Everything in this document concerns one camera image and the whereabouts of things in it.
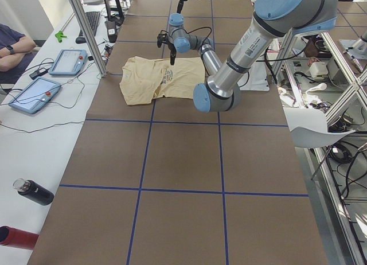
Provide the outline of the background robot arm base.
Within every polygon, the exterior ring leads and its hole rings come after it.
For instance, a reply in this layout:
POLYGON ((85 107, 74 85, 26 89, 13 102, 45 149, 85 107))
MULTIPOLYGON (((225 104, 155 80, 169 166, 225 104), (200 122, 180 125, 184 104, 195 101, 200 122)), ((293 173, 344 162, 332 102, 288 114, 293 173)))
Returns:
POLYGON ((357 40, 339 40, 339 42, 351 59, 366 60, 366 31, 357 40))

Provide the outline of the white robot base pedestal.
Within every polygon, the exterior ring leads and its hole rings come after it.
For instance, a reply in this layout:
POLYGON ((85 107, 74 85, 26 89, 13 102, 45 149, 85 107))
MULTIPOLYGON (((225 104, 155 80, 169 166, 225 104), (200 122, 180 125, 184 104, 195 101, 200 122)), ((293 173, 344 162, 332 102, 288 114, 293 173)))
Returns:
POLYGON ((255 62, 237 84, 242 91, 269 91, 266 64, 255 62))

